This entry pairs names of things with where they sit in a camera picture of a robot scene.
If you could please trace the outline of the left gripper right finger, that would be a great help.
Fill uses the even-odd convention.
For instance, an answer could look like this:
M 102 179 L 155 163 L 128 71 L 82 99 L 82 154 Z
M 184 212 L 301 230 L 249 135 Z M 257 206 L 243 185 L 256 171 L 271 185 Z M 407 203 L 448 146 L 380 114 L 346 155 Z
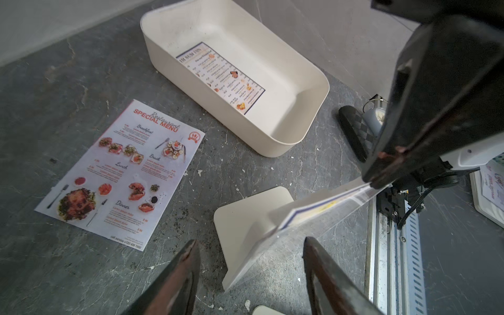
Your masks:
M 381 314 L 314 237 L 303 244 L 304 272 L 313 314 Z

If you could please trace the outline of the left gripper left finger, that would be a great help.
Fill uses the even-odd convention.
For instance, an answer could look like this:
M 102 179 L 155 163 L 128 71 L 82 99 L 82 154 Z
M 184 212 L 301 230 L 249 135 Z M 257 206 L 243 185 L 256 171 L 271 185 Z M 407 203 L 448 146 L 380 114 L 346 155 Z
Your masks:
M 192 314 L 200 276 L 200 249 L 190 240 L 124 314 Z

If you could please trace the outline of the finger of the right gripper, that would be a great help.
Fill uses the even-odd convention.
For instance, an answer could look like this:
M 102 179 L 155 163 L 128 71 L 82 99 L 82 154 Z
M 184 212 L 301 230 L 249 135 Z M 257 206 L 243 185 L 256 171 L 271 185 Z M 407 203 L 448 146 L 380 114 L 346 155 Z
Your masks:
M 418 23 L 401 51 L 362 179 L 384 187 L 503 132 L 503 2 L 373 1 Z

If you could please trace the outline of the menu holder with menu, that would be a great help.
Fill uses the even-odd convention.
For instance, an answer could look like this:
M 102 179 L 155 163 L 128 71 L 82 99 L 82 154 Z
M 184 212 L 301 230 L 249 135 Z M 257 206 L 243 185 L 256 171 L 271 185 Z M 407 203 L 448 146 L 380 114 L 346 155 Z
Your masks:
M 278 186 L 215 211 L 213 221 L 227 265 L 222 281 L 224 291 L 239 283 L 256 260 L 285 233 L 318 219 L 341 220 L 362 207 L 335 208 L 307 223 L 277 231 L 279 208 L 293 201 L 289 190 Z

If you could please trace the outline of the white menu holder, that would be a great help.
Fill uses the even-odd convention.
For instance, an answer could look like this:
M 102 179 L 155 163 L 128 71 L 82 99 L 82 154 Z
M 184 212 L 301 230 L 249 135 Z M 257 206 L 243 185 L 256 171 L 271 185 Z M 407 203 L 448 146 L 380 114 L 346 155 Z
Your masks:
M 470 174 L 475 209 L 503 228 L 503 154 Z

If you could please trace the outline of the old dim sum menu sheet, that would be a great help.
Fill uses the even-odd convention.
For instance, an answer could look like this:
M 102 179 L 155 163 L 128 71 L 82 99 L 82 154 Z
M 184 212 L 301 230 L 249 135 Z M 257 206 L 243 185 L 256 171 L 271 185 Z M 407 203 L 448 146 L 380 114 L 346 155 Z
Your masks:
M 333 190 L 319 190 L 279 208 L 280 223 L 276 230 L 281 231 L 307 223 L 335 208 L 363 206 L 388 187 L 386 185 L 382 188 L 373 188 L 370 183 L 364 182 L 359 177 Z

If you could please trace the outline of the special menu sheet pink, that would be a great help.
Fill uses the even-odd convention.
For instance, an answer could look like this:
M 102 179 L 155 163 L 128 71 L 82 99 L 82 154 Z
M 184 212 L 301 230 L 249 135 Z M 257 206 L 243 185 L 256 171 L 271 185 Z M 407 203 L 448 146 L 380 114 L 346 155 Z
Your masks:
M 143 251 L 203 138 L 133 101 L 35 210 Z

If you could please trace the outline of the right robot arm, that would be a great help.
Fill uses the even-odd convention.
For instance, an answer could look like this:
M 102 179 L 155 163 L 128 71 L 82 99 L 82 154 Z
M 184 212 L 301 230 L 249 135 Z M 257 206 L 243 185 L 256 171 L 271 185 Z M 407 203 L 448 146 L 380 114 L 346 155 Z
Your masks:
M 451 186 L 503 152 L 503 2 L 372 1 L 418 23 L 401 51 L 362 178 Z

